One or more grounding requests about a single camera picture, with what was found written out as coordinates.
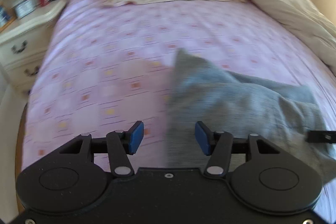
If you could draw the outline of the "nightstand drawer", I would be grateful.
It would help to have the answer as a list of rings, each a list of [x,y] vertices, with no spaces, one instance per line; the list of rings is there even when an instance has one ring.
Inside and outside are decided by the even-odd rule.
[[[1,44],[1,64],[7,65],[45,51],[52,36],[50,28],[36,28]]]
[[[42,55],[34,55],[5,66],[4,70],[11,86],[19,91],[31,89],[42,62]]]

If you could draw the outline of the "wooden picture frame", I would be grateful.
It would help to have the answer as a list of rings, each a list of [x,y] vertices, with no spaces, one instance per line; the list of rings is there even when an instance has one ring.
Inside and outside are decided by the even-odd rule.
[[[8,9],[4,5],[0,7],[0,32],[5,30],[10,24],[16,20],[15,13],[12,9]]]

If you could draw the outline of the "cream white nightstand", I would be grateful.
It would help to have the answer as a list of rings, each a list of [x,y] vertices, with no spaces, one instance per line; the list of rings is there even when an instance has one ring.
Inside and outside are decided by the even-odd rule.
[[[7,82],[25,96],[34,85],[53,34],[68,0],[56,0],[1,32],[1,72]]]

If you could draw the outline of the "lower nightstand drawer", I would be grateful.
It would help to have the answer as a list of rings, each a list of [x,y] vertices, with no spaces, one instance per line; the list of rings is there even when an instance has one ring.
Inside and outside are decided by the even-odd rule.
[[[19,91],[31,89],[42,62],[42,55],[34,55],[5,66],[4,70],[11,86]]]

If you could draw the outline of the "grey knit pants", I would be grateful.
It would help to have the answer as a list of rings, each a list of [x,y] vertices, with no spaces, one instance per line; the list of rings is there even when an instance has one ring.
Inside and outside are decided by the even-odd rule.
[[[236,138],[259,134],[315,169],[324,183],[335,178],[335,148],[310,144],[309,130],[326,130],[310,89],[240,75],[179,50],[167,104],[166,165],[197,167],[206,157],[195,135],[203,122]]]

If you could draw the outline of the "pink patterned bed sheet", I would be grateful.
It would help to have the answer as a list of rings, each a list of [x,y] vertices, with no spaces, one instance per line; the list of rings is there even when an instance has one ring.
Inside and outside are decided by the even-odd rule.
[[[179,50],[222,70],[306,86],[335,131],[335,74],[252,1],[106,6],[70,0],[30,94],[17,193],[36,223],[335,223],[335,178],[259,134],[236,138],[224,177],[166,165]],[[106,136],[144,123],[113,176]]]

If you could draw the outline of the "small white alarm clock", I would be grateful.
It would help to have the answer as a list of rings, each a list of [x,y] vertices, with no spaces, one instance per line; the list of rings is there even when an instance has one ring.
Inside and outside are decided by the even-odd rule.
[[[34,0],[23,0],[14,6],[14,11],[16,17],[22,19],[35,11],[35,2]]]

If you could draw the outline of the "upper nightstand drawer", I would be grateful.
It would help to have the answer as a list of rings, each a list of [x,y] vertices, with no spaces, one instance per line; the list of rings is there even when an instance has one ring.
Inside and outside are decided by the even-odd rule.
[[[50,28],[36,28],[1,44],[1,64],[7,65],[45,51],[52,36]]]

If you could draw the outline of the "cream duvet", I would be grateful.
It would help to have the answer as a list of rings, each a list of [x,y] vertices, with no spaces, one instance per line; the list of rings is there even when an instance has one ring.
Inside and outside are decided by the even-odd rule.
[[[335,25],[310,0],[251,0],[335,73]]]

